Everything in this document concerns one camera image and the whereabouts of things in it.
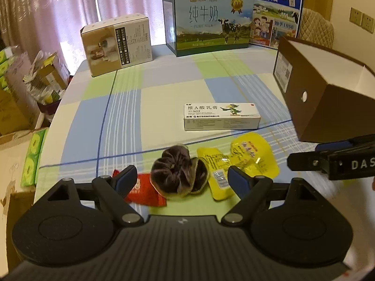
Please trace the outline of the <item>red candy packet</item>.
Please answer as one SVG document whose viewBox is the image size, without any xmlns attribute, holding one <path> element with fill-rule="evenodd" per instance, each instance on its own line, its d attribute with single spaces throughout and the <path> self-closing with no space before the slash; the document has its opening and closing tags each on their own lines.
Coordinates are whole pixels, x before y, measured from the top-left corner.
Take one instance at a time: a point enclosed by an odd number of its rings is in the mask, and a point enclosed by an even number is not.
<svg viewBox="0 0 375 281">
<path fill-rule="evenodd" d="M 137 175 L 137 182 L 129 193 L 125 194 L 127 189 L 123 187 L 127 184 L 127 179 L 119 180 L 114 184 L 115 190 L 122 196 L 125 202 L 151 207 L 164 207 L 167 205 L 166 199 L 152 186 L 149 173 L 138 174 L 138 172 L 134 171 L 133 174 Z"/>
</svg>

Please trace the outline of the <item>yellow snack pouch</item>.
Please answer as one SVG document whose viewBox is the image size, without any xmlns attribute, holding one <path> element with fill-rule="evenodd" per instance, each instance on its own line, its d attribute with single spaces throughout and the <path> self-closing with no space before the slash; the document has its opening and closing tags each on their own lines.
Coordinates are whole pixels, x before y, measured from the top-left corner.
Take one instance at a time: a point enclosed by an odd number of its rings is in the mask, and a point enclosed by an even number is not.
<svg viewBox="0 0 375 281">
<path fill-rule="evenodd" d="M 209 172 L 208 183 L 214 200 L 222 201 L 234 195 L 228 182 L 228 169 L 236 166 L 245 174 L 266 176 L 274 179 L 280 169 L 270 144 L 257 133 L 246 133 L 230 144 L 230 153 L 223 154 L 218 148 L 197 149 Z"/>
</svg>

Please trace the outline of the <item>dark brown hair scrunchie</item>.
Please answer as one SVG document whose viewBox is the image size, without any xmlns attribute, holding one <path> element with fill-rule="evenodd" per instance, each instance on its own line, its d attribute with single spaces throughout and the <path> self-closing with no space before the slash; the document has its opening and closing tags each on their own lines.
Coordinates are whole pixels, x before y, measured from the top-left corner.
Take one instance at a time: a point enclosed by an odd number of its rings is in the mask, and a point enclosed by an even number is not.
<svg viewBox="0 0 375 281">
<path fill-rule="evenodd" d="M 166 199 L 200 193 L 209 179 L 204 161 L 190 156 L 186 145 L 173 145 L 163 151 L 151 167 L 150 182 Z"/>
</svg>

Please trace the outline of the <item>white ointment box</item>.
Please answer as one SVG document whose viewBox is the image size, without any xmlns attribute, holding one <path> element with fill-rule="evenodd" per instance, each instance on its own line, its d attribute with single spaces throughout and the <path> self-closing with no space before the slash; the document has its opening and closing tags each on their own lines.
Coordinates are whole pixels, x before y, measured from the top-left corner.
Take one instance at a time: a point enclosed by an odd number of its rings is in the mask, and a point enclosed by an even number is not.
<svg viewBox="0 0 375 281">
<path fill-rule="evenodd" d="M 186 131 L 257 129 L 261 115 L 253 103 L 191 103 L 184 105 Z"/>
</svg>

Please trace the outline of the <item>brown cardboard storage box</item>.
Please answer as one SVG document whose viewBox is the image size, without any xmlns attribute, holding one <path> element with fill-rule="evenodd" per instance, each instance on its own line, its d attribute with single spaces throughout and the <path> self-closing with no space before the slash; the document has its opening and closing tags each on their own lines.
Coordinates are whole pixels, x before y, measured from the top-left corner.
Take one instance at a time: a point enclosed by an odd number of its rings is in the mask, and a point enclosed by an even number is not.
<svg viewBox="0 0 375 281">
<path fill-rule="evenodd" d="M 365 63 L 285 36 L 273 77 L 299 141 L 329 143 L 374 134 L 374 71 Z"/>
</svg>

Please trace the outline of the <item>green tissue packs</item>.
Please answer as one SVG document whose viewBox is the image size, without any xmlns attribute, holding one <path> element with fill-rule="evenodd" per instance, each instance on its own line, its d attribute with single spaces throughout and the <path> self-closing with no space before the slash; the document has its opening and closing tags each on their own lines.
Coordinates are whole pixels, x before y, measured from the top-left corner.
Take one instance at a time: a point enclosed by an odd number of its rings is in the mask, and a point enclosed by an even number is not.
<svg viewBox="0 0 375 281">
<path fill-rule="evenodd" d="M 47 132 L 48 128 L 43 128 L 40 131 L 34 132 L 31 136 L 25 156 L 25 162 L 23 165 L 21 177 L 22 187 L 33 186 L 37 183 L 36 175 L 39 168 L 39 160 Z"/>
</svg>

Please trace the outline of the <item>quilted beige chair cover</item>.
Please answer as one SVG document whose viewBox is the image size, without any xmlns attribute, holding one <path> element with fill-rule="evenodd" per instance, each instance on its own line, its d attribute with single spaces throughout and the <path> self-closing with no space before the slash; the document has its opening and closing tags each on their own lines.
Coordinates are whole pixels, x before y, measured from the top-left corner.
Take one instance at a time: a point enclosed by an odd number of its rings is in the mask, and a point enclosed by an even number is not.
<svg viewBox="0 0 375 281">
<path fill-rule="evenodd" d="M 303 8 L 298 38 L 326 48 L 332 48 L 334 27 L 318 12 Z"/>
</svg>

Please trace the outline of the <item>white beige product box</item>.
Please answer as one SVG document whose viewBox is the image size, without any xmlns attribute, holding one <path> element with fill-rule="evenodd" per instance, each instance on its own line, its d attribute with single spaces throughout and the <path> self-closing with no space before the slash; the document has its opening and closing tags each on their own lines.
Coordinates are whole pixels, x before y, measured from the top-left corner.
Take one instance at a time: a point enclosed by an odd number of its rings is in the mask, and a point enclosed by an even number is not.
<svg viewBox="0 0 375 281">
<path fill-rule="evenodd" d="M 80 34 L 93 77 L 153 60 L 149 19 L 143 14 L 92 23 Z"/>
</svg>

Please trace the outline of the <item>dark blue milk carton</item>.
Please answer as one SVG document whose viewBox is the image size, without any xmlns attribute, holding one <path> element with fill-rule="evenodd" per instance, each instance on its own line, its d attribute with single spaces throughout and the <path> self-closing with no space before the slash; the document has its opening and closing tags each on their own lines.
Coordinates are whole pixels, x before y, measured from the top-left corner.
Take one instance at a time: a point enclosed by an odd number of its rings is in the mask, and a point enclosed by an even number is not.
<svg viewBox="0 0 375 281">
<path fill-rule="evenodd" d="M 277 49 L 280 38 L 297 37 L 304 0 L 254 0 L 250 44 Z"/>
</svg>

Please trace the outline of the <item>light blue milk carton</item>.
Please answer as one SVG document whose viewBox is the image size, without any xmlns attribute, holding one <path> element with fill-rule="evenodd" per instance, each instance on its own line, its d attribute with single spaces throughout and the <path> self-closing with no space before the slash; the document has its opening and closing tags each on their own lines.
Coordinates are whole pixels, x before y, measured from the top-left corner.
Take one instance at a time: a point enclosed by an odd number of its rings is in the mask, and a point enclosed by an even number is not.
<svg viewBox="0 0 375 281">
<path fill-rule="evenodd" d="M 254 0 L 162 0 L 166 45 L 176 56 L 246 48 Z"/>
</svg>

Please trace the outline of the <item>pink curtain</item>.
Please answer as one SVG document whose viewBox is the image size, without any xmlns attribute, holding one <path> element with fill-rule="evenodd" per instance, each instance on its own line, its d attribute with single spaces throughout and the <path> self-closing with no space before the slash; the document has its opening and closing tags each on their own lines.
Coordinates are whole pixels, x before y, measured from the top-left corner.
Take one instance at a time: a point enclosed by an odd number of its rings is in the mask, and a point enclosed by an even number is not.
<svg viewBox="0 0 375 281">
<path fill-rule="evenodd" d="M 1 40 L 33 59 L 58 53 L 71 73 L 86 58 L 80 30 L 91 23 L 142 13 L 149 18 L 151 43 L 163 44 L 161 0 L 1 0 Z"/>
</svg>

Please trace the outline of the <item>wall power sockets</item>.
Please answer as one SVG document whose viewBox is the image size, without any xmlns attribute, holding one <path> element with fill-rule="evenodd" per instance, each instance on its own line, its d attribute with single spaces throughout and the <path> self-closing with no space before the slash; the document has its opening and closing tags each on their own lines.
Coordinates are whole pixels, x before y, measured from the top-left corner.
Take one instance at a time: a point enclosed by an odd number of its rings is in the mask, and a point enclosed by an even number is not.
<svg viewBox="0 0 375 281">
<path fill-rule="evenodd" d="M 360 26 L 371 34 L 374 33 L 374 18 L 355 8 L 350 9 L 349 21 L 357 26 Z"/>
</svg>

